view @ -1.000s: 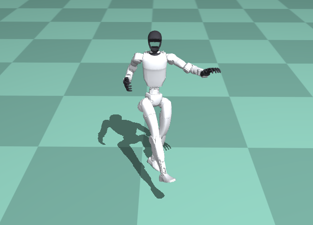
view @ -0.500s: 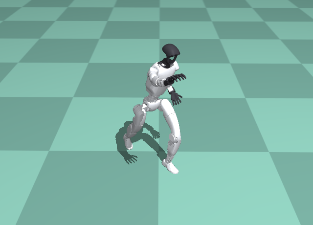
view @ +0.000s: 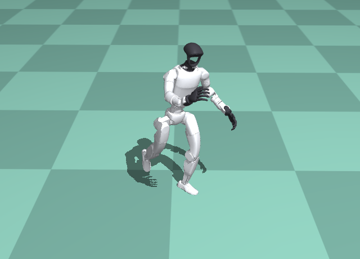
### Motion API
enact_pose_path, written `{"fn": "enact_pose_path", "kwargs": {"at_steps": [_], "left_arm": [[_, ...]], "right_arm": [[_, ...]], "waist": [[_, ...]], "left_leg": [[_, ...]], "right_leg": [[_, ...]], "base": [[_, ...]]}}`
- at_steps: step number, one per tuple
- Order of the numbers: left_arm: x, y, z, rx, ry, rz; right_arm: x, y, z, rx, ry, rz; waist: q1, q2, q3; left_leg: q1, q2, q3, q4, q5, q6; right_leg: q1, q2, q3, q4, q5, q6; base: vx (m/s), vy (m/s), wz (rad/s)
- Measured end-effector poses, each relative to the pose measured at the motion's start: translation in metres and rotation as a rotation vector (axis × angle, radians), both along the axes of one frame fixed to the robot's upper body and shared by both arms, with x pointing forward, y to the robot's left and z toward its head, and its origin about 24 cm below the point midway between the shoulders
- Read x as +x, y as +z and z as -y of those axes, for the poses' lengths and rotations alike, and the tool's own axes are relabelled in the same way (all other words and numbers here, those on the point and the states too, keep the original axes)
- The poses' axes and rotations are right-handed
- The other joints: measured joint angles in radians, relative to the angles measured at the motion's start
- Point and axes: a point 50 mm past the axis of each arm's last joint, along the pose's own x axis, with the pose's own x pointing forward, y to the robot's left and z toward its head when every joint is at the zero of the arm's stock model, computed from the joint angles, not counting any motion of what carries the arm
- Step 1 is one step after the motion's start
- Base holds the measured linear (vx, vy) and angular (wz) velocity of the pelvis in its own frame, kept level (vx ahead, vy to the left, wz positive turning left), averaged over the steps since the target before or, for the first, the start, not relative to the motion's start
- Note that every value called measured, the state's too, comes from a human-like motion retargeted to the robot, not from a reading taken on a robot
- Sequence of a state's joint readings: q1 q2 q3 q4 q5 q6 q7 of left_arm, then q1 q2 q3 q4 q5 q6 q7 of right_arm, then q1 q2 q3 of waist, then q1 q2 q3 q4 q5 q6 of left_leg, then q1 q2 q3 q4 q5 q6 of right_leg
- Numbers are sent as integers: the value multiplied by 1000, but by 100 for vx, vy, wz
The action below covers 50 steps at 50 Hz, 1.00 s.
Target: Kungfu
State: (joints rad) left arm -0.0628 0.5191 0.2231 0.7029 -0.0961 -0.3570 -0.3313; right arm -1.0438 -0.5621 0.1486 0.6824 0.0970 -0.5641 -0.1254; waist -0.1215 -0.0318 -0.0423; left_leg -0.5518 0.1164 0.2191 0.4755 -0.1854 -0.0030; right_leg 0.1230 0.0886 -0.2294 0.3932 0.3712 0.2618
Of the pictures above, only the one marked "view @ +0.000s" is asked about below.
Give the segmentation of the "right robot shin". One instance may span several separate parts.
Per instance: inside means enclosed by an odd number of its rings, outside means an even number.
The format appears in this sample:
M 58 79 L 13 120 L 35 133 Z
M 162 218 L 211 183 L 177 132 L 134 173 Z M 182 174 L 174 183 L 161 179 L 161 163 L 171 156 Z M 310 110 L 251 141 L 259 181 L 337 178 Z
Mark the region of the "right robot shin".
M 153 148 L 154 148 L 154 145 L 153 144 L 151 144 L 148 148 L 147 148 L 147 151 L 146 151 L 146 154 L 145 154 L 145 156 L 144 156 L 144 159 L 145 159 L 145 161 L 146 160 L 149 160 L 149 159 L 154 159 L 154 158 L 156 158 L 156 157 L 158 157 L 159 156 L 159 154 L 153 154 Z M 147 159 L 146 159 L 147 158 Z

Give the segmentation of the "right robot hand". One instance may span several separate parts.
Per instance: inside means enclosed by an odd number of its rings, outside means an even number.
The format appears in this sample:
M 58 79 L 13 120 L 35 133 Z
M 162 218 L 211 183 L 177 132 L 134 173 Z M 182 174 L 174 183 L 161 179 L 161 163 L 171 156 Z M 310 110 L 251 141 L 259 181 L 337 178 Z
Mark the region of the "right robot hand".
M 210 94 L 210 92 L 207 92 L 209 91 L 208 88 L 203 88 L 203 86 L 200 86 L 198 87 L 197 89 L 195 89 L 191 95 L 187 95 L 186 96 L 186 103 L 184 103 L 183 105 L 184 106 L 189 106 L 191 105 L 193 102 L 197 102 L 197 101 L 201 101 L 201 100 L 205 100 L 205 101 L 208 101 L 207 99 L 204 99 L 204 98 L 200 98 L 200 97 L 209 97 L 208 95 L 201 95 L 203 93 L 208 93 Z

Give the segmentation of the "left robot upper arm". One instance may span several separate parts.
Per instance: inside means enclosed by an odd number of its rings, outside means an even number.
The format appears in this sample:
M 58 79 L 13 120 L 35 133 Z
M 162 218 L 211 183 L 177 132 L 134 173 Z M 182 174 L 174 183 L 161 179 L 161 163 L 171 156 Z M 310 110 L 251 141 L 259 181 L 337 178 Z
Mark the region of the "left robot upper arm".
M 204 69 L 204 68 L 199 68 L 201 70 L 202 76 L 201 76 L 201 85 L 203 86 L 203 88 L 208 88 L 210 92 L 210 94 L 208 93 L 203 93 L 204 95 L 208 95 L 209 97 L 211 97 L 214 94 L 214 90 L 210 87 L 210 79 L 209 79 L 209 73 Z M 207 97 L 207 98 L 209 98 Z

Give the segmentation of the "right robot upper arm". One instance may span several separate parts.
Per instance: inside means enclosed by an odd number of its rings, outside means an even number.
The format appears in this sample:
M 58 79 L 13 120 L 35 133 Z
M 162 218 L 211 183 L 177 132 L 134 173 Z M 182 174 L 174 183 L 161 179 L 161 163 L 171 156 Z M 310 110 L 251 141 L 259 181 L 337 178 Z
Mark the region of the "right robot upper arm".
M 177 78 L 177 73 L 175 69 L 171 69 L 168 72 L 166 72 L 163 75 L 163 79 L 164 79 L 164 95 L 170 91 L 172 94 L 173 93 L 173 89 L 174 89 L 174 80 Z M 176 94 L 174 94 L 176 95 Z M 165 98 L 164 98 L 165 99 Z M 166 101 L 166 99 L 165 99 Z

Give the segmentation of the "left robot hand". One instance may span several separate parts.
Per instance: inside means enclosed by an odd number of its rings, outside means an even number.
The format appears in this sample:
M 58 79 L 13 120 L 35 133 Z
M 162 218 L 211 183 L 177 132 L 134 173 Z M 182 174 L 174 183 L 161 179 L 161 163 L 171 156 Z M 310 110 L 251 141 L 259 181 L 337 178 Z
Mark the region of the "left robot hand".
M 236 119 L 235 119 L 235 116 L 231 113 L 232 111 L 229 109 L 229 107 L 228 106 L 224 106 L 224 109 L 225 109 L 225 116 L 228 116 L 229 117 L 229 120 L 232 122 L 232 125 L 233 125 L 233 129 L 231 129 L 231 131 L 232 130 L 234 130 L 235 128 L 236 128 L 236 126 L 237 126 L 237 121 L 236 121 Z

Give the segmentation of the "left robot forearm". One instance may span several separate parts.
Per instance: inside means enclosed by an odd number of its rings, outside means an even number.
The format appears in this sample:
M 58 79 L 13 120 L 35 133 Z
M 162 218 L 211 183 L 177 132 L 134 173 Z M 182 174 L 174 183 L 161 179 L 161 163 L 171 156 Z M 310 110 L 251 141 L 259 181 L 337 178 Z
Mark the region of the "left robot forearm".
M 225 109 L 224 106 L 228 106 L 225 105 L 224 102 L 218 97 L 218 95 L 214 92 L 213 96 L 210 99 L 211 102 L 213 102 L 215 104 L 215 106 L 222 111 L 223 114 L 225 114 Z M 230 109 L 230 107 L 229 107 Z

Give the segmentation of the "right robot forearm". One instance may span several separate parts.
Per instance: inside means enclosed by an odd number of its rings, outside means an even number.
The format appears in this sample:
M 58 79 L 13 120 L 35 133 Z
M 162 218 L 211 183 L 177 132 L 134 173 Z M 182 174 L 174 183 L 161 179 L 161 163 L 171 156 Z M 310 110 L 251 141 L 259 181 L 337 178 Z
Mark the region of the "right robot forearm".
M 170 103 L 173 106 L 177 106 L 177 107 L 180 107 L 182 109 L 184 107 L 186 107 L 186 106 L 183 105 L 184 103 L 186 103 L 186 97 L 180 98 L 177 95 L 174 95 L 170 91 L 168 91 L 165 94 L 164 98 L 166 99 L 166 101 L 168 103 Z

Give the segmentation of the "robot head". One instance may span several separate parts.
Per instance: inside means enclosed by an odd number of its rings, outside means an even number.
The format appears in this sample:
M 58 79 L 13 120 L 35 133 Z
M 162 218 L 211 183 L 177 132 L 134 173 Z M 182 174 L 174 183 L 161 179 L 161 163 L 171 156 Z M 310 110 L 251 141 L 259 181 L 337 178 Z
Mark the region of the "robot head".
M 199 63 L 201 56 L 204 54 L 201 47 L 196 43 L 188 43 L 184 46 L 184 52 L 187 54 L 187 60 L 180 67 L 186 66 L 188 69 L 183 68 L 187 72 L 195 70 L 195 66 Z M 198 57 L 197 62 L 190 60 L 191 57 Z M 192 68 L 193 67 L 193 68 Z

